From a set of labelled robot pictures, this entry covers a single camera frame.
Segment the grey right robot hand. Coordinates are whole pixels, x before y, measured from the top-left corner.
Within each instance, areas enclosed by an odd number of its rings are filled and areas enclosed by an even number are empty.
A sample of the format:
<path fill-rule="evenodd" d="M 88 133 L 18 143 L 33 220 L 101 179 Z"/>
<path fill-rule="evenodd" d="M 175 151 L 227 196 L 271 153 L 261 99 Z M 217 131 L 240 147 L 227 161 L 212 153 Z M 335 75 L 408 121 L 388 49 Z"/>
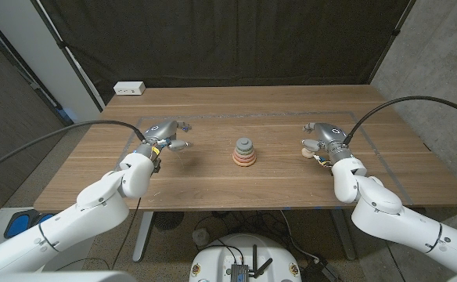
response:
<path fill-rule="evenodd" d="M 353 157 L 350 149 L 347 145 L 344 145 L 347 134 L 335 125 L 308 123 L 304 126 L 304 131 L 315 133 L 316 137 L 316 139 L 303 139 L 301 143 L 304 149 L 313 153 L 324 150 L 328 154 L 332 165 L 343 159 Z"/>

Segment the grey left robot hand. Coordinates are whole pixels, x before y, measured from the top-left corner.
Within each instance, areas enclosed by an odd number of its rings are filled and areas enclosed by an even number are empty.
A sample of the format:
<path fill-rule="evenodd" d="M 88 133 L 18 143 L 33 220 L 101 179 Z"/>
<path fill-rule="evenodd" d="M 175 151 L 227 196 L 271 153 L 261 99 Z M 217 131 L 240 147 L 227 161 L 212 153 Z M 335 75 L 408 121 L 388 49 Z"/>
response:
<path fill-rule="evenodd" d="M 170 151 L 184 150 L 189 143 L 177 139 L 177 131 L 188 132 L 192 126 L 184 121 L 163 121 L 148 128 L 144 133 L 144 140 L 136 148 L 135 153 L 142 154 L 154 161 L 164 148 Z"/>

